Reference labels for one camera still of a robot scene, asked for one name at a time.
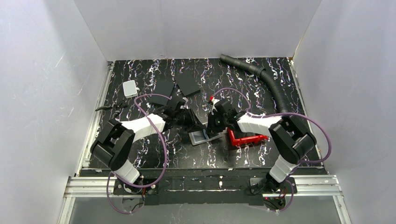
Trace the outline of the grey leather card holder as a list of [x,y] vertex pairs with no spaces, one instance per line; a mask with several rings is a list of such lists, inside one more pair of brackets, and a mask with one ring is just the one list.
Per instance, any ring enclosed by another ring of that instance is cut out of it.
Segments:
[[193,146],[197,146],[197,145],[207,143],[207,142],[210,142],[210,141],[213,141],[213,140],[223,137],[224,132],[208,135],[206,133],[206,130],[203,129],[203,130],[199,130],[199,131],[195,131],[195,132],[190,132],[190,133],[188,133],[188,135],[189,135],[191,144]]

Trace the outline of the red plastic bin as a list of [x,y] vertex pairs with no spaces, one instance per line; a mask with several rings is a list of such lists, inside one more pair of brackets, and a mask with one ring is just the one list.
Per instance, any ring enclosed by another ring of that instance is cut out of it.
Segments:
[[247,137],[241,137],[237,138],[236,136],[236,131],[227,129],[228,137],[230,139],[230,144],[233,147],[239,147],[242,145],[246,144],[258,144],[262,141],[268,140],[269,137],[267,135],[262,135],[262,134],[253,134],[252,136],[247,136]]

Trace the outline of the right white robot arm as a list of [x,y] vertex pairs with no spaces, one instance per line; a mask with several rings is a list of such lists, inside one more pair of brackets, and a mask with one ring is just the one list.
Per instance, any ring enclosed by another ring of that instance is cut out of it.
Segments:
[[209,100],[207,134],[220,133],[225,129],[241,133],[261,134],[275,143],[278,159],[266,176],[266,184],[281,184],[302,158],[311,151],[317,140],[296,115],[281,115],[260,118],[246,112],[238,112],[226,99]]

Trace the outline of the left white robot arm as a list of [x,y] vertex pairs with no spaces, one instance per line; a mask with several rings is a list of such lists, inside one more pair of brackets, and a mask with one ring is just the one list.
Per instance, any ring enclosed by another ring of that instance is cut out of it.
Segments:
[[145,137],[157,134],[164,140],[163,132],[182,126],[188,133],[206,128],[182,98],[170,99],[152,114],[132,121],[109,120],[93,142],[91,154],[106,165],[124,183],[139,188],[141,174],[129,160],[132,145]]

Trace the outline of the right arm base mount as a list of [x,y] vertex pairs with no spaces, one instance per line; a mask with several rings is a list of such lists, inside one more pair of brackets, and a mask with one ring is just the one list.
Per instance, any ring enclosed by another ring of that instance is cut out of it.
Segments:
[[268,176],[265,178],[251,178],[246,190],[249,196],[264,196],[263,202],[267,210],[279,213],[286,210],[292,203],[297,187],[294,179],[278,183],[275,179]]

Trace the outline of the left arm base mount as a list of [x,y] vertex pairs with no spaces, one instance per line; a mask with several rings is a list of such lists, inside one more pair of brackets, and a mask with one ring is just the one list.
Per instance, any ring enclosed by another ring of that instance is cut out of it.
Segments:
[[124,183],[120,179],[115,180],[113,187],[114,195],[157,195],[159,190],[159,185],[153,184],[146,188],[136,188],[131,185]]

